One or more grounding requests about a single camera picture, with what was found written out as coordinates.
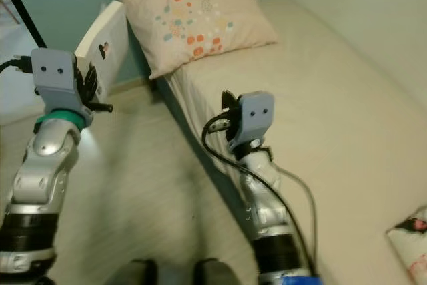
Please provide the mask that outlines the white book with blue letters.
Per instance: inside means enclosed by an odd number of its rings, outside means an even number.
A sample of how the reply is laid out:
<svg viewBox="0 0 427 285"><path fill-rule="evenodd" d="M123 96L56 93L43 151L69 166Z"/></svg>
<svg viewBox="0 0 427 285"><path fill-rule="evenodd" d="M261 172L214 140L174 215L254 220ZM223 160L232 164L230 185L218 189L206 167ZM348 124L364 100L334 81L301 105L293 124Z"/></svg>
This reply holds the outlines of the white book with blue letters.
<svg viewBox="0 0 427 285"><path fill-rule="evenodd" d="M111 1L89 26L74 52L82 75L89 62L97 68L98 86L94 103L107 103L107 96L125 62L128 49L125 5Z"/></svg>

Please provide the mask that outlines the pink pillow with coloured spots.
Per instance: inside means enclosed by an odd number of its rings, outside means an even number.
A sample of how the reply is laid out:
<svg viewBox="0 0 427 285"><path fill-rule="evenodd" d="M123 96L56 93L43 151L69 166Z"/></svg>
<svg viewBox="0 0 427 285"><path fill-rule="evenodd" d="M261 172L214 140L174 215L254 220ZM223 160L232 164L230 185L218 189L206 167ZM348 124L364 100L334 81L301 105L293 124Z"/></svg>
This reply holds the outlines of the pink pillow with coloured spots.
<svg viewBox="0 0 427 285"><path fill-rule="evenodd" d="M150 79L186 63L278 42L256 0L120 0Z"/></svg>

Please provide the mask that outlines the light wooden chair leg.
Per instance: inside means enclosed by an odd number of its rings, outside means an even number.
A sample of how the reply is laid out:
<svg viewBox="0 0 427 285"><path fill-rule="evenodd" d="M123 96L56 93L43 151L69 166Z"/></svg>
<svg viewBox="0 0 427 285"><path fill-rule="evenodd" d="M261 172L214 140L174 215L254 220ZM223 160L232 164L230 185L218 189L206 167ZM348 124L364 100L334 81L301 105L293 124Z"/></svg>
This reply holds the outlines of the light wooden chair leg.
<svg viewBox="0 0 427 285"><path fill-rule="evenodd" d="M10 1L0 1L0 26L21 25L18 12Z"/></svg>

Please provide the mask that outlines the mattress with cream sheet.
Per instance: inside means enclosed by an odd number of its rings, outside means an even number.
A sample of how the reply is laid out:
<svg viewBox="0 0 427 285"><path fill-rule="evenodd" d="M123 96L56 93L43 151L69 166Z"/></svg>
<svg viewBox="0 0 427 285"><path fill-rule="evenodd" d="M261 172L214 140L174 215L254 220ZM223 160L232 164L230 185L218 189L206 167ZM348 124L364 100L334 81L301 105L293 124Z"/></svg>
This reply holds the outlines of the mattress with cream sheet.
<svg viewBox="0 0 427 285"><path fill-rule="evenodd" d="M312 191L326 285L411 285L387 230L427 203L427 112L291 0L258 0L278 42L187 63L170 87L194 138L222 92L268 91L275 163Z"/></svg>

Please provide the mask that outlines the grey right robot leg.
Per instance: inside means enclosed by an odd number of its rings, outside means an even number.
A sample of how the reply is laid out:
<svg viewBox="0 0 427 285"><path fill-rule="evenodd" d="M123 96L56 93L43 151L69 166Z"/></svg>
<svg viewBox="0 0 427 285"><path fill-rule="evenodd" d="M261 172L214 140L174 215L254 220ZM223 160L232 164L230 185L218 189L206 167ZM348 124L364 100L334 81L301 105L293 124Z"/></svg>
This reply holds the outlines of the grey right robot leg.
<svg viewBox="0 0 427 285"><path fill-rule="evenodd" d="M216 258L206 258L195 264L192 285L241 285L241 283L229 264Z"/></svg>

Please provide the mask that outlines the grey robot leg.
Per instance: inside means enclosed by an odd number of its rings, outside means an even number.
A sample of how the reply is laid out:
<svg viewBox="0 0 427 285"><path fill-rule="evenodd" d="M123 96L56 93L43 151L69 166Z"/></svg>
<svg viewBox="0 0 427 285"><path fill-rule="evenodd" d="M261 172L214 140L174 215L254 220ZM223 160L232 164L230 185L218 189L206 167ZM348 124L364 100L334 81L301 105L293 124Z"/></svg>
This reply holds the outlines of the grey robot leg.
<svg viewBox="0 0 427 285"><path fill-rule="evenodd" d="M111 276L107 285L158 285L159 272L153 260L132 260Z"/></svg>
<svg viewBox="0 0 427 285"><path fill-rule="evenodd" d="M241 283L229 264L216 258L206 258L195 264L192 285L241 285Z"/></svg>

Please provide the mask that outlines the grey left robot leg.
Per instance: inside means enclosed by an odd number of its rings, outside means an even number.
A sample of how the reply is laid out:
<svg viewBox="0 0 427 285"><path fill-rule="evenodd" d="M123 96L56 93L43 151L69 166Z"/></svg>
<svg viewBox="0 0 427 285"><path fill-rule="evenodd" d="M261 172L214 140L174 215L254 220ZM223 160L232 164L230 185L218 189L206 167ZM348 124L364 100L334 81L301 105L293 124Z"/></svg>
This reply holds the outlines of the grey left robot leg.
<svg viewBox="0 0 427 285"><path fill-rule="evenodd" d="M158 285L159 272L153 260L132 260L111 276L107 285Z"/></svg>

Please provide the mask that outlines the folded cream cartoon print blanket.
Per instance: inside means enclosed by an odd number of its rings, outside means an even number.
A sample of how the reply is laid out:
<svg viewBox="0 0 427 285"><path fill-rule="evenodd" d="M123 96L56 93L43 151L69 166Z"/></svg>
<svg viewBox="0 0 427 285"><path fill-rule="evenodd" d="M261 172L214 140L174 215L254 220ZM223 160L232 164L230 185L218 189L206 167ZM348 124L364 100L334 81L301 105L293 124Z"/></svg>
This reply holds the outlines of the folded cream cartoon print blanket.
<svg viewBox="0 0 427 285"><path fill-rule="evenodd" d="M386 236L415 285L427 285L427 204L391 227Z"/></svg>

